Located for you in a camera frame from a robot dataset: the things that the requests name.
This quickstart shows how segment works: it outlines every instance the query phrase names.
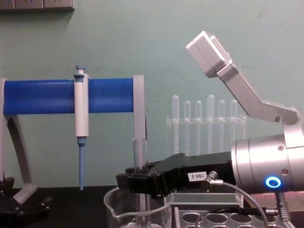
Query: gray cable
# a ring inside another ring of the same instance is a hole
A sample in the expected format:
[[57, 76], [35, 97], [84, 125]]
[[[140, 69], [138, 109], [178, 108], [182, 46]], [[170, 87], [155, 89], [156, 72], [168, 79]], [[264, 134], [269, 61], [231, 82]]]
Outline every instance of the gray cable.
[[252, 196], [250, 196], [247, 192], [243, 191], [242, 189], [240, 189], [237, 186], [234, 186], [232, 184], [223, 182], [223, 185], [233, 188], [235, 191], [238, 191], [239, 193], [243, 194], [248, 200], [250, 200], [255, 205], [256, 209], [260, 212], [260, 214], [263, 218], [264, 224], [265, 224], [265, 228], [269, 228], [268, 219], [267, 219], [265, 212], [263, 211], [261, 206], [257, 203], [257, 201]]

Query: pipette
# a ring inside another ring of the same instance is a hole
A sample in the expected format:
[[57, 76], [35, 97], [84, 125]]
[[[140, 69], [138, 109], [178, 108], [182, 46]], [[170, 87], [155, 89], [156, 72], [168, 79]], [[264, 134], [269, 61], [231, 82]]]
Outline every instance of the pipette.
[[89, 101], [88, 101], [88, 75], [85, 66], [77, 65], [78, 74], [74, 74], [75, 96], [75, 135], [79, 146], [79, 186], [84, 187], [84, 156], [86, 138], [88, 136]]

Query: electrical outlet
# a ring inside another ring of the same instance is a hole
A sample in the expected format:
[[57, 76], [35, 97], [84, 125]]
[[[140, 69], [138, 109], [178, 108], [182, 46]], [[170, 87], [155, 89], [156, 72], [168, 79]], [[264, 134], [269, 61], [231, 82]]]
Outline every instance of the electrical outlet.
[[0, 10], [14, 10], [15, 2], [14, 0], [0, 0]]
[[43, 0], [15, 0], [17, 10], [43, 9]]
[[44, 8], [63, 8], [63, 9], [73, 9], [73, 0], [44, 0]]

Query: teal wall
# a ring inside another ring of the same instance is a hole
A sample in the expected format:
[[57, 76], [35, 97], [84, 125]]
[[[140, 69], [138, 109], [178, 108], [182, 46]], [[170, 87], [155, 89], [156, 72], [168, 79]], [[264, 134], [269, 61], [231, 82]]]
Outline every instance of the teal wall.
[[[73, 78], [85, 64], [92, 78], [145, 75], [150, 160], [165, 157], [170, 98], [231, 99], [207, 79], [185, 46], [202, 30], [215, 34], [260, 93], [303, 103], [302, 0], [75, 0], [75, 12], [0, 15], [0, 74], [9, 80]], [[73, 115], [21, 117], [39, 187], [77, 186]], [[279, 124], [248, 120], [247, 135], [281, 132]], [[132, 114], [90, 115], [87, 185], [112, 185], [132, 166]], [[6, 175], [21, 178], [7, 135]]]

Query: glowing blue light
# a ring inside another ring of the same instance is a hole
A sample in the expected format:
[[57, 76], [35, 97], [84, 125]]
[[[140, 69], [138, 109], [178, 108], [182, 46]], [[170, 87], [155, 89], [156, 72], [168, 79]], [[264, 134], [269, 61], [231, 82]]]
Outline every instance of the glowing blue light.
[[268, 177], [265, 181], [266, 185], [272, 189], [276, 189], [281, 186], [281, 180], [277, 177]]

